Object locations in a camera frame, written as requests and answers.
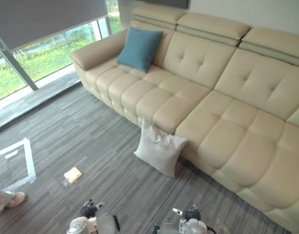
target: white pillow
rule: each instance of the white pillow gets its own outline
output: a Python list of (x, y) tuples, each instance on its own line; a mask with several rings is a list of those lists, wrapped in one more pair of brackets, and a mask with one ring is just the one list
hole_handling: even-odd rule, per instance
[(167, 176), (175, 177), (175, 164), (187, 139), (165, 133), (143, 118), (140, 144), (134, 154)]

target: sofa headrest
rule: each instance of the sofa headrest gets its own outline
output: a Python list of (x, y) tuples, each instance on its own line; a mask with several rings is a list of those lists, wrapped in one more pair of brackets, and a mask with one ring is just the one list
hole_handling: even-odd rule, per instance
[(250, 26), (233, 20), (187, 13), (177, 21), (177, 31), (237, 46)]
[(185, 12), (174, 8), (145, 3), (133, 12), (134, 19), (175, 30), (176, 22)]
[(267, 28), (253, 28), (240, 48), (299, 66), (299, 35)]

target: person's foot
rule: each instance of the person's foot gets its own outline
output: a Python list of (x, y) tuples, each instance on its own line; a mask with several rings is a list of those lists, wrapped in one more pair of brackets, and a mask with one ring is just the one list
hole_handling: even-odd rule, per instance
[(26, 200), (26, 194), (24, 193), (21, 192), (17, 192), (17, 193), (6, 192), (6, 193), (11, 194), (13, 196), (13, 198), (5, 206), (7, 208), (13, 208), (15, 206), (18, 206)]

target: white wall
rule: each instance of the white wall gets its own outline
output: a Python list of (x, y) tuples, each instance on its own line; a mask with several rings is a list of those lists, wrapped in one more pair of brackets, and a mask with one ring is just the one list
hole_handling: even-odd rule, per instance
[[(133, 9), (143, 3), (136, 0), (118, 3), (122, 26), (128, 27)], [(188, 11), (299, 34), (299, 0), (190, 0)]]
[(142, 1), (118, 0), (121, 25), (123, 28), (129, 27), (130, 21), (133, 19), (133, 10), (142, 4)]

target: window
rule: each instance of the window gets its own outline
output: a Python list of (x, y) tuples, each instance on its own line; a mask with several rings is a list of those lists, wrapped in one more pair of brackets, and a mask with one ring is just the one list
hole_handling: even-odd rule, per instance
[(0, 99), (25, 86), (26, 84), (0, 54)]
[[(106, 17), (12, 51), (33, 82), (72, 64), (73, 51), (122, 30), (118, 0), (106, 0), (106, 4)], [(0, 99), (25, 86), (0, 54)]]

